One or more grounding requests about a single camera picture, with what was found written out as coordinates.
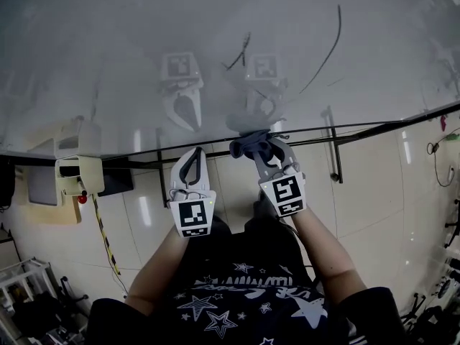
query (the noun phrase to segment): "cable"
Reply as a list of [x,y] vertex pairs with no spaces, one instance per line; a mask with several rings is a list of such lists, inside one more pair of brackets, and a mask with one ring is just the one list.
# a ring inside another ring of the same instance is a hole
[[96,212],[96,219],[98,221],[98,226],[99,226],[99,231],[101,232],[101,235],[102,235],[102,240],[103,240],[103,247],[105,248],[106,250],[106,254],[107,254],[107,260],[109,261],[109,266],[112,270],[112,280],[114,280],[114,273],[115,273],[115,276],[117,278],[117,280],[121,283],[121,285],[123,286],[123,289],[124,289],[124,292],[126,293],[126,295],[128,294],[128,290],[127,290],[127,287],[124,286],[124,283],[123,281],[121,281],[120,277],[119,277],[119,270],[118,268],[115,268],[115,259],[112,261],[112,259],[110,258],[110,253],[109,253],[109,247],[108,247],[108,241],[107,241],[107,238],[106,238],[106,235],[104,233],[104,228],[103,228],[103,225],[102,225],[102,220],[101,220],[101,217],[99,216],[99,212],[98,212],[98,204],[97,204],[97,201],[96,201],[96,197],[93,195],[93,204],[94,204],[94,211]]
[[288,225],[287,223],[285,222],[281,222],[282,225],[286,226],[288,229],[290,229],[296,236],[297,238],[300,239],[300,236],[299,236],[299,233],[297,232],[297,230],[295,230],[291,225]]
[[448,187],[450,186],[450,184],[452,184],[452,181],[454,181],[454,177],[455,177],[455,170],[454,170],[454,174],[452,175],[452,179],[450,182],[448,182],[448,184],[443,184],[441,183],[441,181],[439,181],[439,176],[438,176],[438,169],[436,167],[436,164],[437,164],[437,160],[436,160],[436,152],[439,150],[439,142],[442,142],[443,140],[445,140],[445,138],[447,138],[449,135],[451,135],[452,133],[454,133],[456,130],[459,130],[460,127],[454,129],[452,132],[450,132],[449,134],[445,135],[444,137],[442,137],[440,140],[438,140],[435,144],[429,142],[427,145],[426,145],[426,153],[428,153],[429,155],[433,155],[434,154],[434,172],[436,174],[436,180],[438,181],[438,184],[441,186],[441,187]]
[[310,82],[303,88],[303,90],[300,91],[299,94],[304,92],[305,89],[315,80],[315,78],[318,76],[319,72],[321,72],[321,69],[323,69],[323,66],[326,64],[326,62],[329,60],[329,57],[332,55],[332,52],[336,49],[337,43],[339,42],[340,34],[342,32],[342,12],[341,12],[341,7],[340,5],[337,5],[337,12],[339,13],[339,31],[337,32],[337,38],[335,43],[333,44],[331,51],[329,51],[329,54],[326,56],[326,59],[324,59],[323,63],[319,67],[319,69],[316,71],[316,74],[311,78]]
[[[169,191],[169,195],[170,195],[170,198],[171,198],[172,201],[174,200],[175,194],[177,193],[178,190],[180,190],[180,189],[171,189]],[[200,198],[207,198],[208,197],[206,194],[202,194],[202,193],[199,193],[199,192],[185,192],[185,195],[187,196],[186,199],[188,199],[188,196],[190,194],[198,194],[200,196]]]

